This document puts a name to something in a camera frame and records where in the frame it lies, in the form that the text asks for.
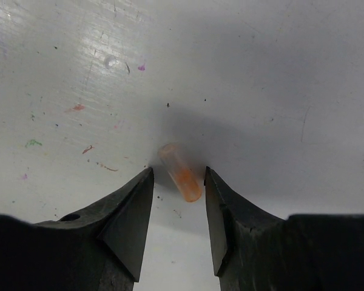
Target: purple mark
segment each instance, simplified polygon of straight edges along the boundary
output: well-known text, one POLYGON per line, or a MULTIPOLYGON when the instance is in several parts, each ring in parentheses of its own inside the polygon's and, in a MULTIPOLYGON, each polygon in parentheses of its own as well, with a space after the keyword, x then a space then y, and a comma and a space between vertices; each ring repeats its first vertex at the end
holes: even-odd
POLYGON ((139 70, 139 71, 145 71, 145 70, 146 70, 146 64, 140 65, 140 66, 138 67, 138 70, 139 70))

